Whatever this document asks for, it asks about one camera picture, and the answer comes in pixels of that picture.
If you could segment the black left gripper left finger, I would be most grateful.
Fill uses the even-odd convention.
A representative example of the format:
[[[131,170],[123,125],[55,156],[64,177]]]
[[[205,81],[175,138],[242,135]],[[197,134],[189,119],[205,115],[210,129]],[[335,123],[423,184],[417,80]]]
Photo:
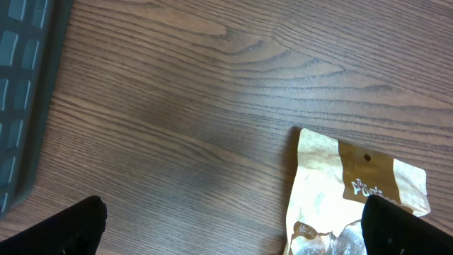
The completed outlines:
[[[98,196],[1,242],[1,255],[95,255],[105,231],[107,208]]]

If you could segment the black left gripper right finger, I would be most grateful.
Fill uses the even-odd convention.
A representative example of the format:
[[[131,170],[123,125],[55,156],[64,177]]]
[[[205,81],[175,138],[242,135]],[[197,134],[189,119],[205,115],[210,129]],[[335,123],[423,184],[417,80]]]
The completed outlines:
[[[368,255],[452,255],[452,236],[393,203],[371,195],[362,214]]]

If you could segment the beige snack pouch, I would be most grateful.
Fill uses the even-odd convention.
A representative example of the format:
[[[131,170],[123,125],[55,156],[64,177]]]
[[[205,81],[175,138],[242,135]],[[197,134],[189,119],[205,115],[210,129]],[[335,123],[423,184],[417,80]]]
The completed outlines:
[[[360,220],[370,195],[416,217],[430,213],[423,169],[302,129],[286,214],[285,254],[365,254]]]

